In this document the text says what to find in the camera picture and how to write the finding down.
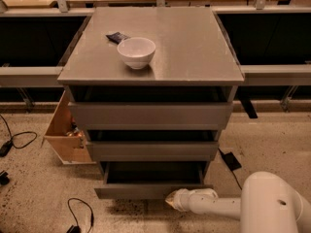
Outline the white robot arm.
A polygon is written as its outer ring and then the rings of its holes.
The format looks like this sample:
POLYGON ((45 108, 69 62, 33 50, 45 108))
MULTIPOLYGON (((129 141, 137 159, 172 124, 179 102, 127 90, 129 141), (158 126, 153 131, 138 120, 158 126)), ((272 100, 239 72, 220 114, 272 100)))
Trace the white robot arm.
POLYGON ((255 172, 240 197, 221 198, 211 188, 178 189, 165 202, 180 212, 240 220, 240 233, 311 233, 311 204, 280 177, 255 172))

